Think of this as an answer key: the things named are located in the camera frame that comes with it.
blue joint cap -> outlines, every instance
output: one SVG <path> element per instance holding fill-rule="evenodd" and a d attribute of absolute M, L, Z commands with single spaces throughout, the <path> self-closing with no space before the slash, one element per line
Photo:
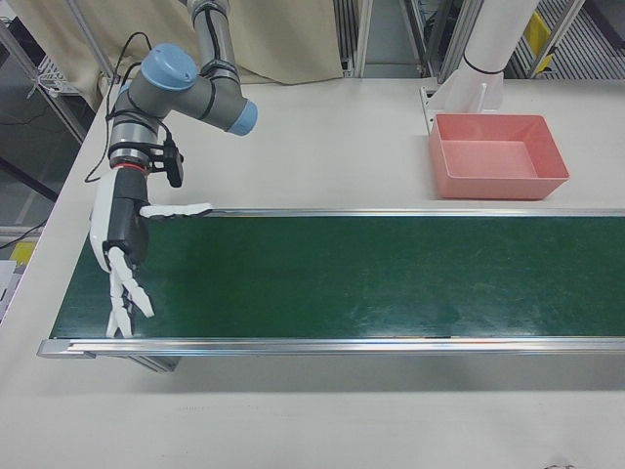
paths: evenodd
<path fill-rule="evenodd" d="M 250 100 L 247 100 L 243 111 L 239 114 L 234 123 L 230 126 L 227 132 L 234 135 L 247 135 L 249 134 L 258 119 L 258 108 Z"/>
<path fill-rule="evenodd" d="M 141 73 L 152 85 L 167 91 L 183 91 L 195 83 L 193 59 L 174 44 L 154 47 L 141 64 Z"/>

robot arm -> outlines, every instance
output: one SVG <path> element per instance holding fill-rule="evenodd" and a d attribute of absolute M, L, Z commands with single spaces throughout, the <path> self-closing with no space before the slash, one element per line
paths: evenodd
<path fill-rule="evenodd" d="M 173 44 L 154 47 L 141 72 L 123 87 L 113 111 L 108 159 L 111 171 L 98 185 L 90 241 L 100 267 L 110 278 L 111 312 L 107 337 L 117 330 L 132 337 L 133 307 L 149 318 L 151 302 L 135 280 L 147 256 L 145 218 L 202 216 L 209 203 L 150 205 L 146 178 L 166 172 L 172 187 L 183 183 L 183 157 L 162 120 L 171 110 L 243 136 L 256 123 L 257 109 L 241 94 L 228 26 L 228 0 L 183 2 L 199 40 L 199 74 L 192 58 Z M 163 127 L 166 138 L 158 144 Z"/>

green conveyor belt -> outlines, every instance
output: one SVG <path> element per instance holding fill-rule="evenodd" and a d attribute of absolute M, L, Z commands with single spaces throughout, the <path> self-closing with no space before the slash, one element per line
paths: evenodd
<path fill-rule="evenodd" d="M 144 338 L 625 336 L 625 219 L 260 217 L 150 222 Z M 51 338 L 102 338 L 84 247 Z"/>

red ring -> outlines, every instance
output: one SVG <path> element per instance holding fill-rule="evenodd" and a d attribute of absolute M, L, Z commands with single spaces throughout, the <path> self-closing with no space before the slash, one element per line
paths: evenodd
<path fill-rule="evenodd" d="M 140 170 L 144 174 L 147 172 L 145 170 L 145 168 L 142 168 L 138 164 L 133 164 L 133 163 L 119 163 L 119 164 L 116 164 L 115 166 L 113 166 L 113 169 L 115 169 L 115 168 L 133 168 L 133 169 L 138 169 L 138 170 Z"/>

white table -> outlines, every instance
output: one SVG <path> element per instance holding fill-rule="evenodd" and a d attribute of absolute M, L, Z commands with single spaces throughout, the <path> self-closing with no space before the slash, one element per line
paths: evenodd
<path fill-rule="evenodd" d="M 508 82 L 503 111 L 541 113 L 571 180 L 542 202 L 436 199 L 417 80 L 338 80 L 245 93 L 237 139 L 179 115 L 180 190 L 154 203 L 223 208 L 620 209 L 625 83 Z M 102 110 L 0 326 L 2 467 L 622 467 L 625 358 L 50 361 L 47 337 L 82 241 Z"/>

